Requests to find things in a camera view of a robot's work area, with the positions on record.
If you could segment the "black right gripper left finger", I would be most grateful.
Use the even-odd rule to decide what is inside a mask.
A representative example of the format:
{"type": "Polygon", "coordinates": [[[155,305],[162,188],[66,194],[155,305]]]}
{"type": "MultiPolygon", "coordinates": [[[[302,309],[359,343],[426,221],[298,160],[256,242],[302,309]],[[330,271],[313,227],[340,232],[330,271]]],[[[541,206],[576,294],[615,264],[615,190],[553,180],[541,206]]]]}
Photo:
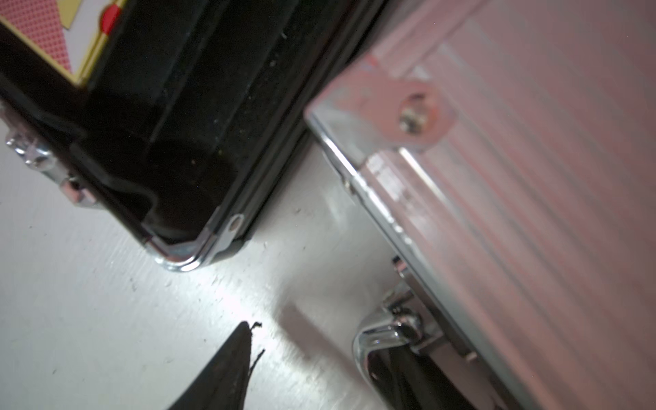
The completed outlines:
{"type": "Polygon", "coordinates": [[[239,323],[208,365],[169,407],[176,409],[243,410],[249,381],[264,352],[252,358],[253,331],[260,322],[239,323]]]}

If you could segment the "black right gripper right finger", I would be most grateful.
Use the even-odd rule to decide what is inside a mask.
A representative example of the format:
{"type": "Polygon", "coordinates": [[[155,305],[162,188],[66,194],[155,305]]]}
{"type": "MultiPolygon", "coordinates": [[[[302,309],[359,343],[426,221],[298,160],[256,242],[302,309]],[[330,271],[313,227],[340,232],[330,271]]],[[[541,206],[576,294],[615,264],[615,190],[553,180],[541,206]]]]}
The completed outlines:
{"type": "Polygon", "coordinates": [[[408,347],[370,353],[367,376],[391,409],[474,408],[432,360],[408,347]]]}

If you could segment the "silver poker set case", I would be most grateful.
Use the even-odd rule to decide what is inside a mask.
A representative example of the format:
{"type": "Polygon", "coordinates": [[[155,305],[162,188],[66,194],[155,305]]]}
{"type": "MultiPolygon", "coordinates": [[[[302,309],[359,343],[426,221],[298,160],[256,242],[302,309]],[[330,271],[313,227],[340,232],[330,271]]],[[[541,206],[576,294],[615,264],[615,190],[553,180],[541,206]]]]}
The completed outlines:
{"type": "Polygon", "coordinates": [[[654,2],[424,1],[305,116],[523,407],[654,408],[654,2]]]}

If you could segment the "black poker set case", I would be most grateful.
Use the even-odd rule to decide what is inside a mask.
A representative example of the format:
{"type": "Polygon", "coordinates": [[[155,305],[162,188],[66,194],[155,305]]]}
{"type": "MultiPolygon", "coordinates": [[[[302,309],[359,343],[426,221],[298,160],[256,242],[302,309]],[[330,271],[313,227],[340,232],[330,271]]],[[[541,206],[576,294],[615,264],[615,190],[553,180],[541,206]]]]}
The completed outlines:
{"type": "Polygon", "coordinates": [[[5,143],[188,272],[249,238],[307,136],[305,107],[391,3],[124,2],[82,86],[1,24],[5,143]]]}

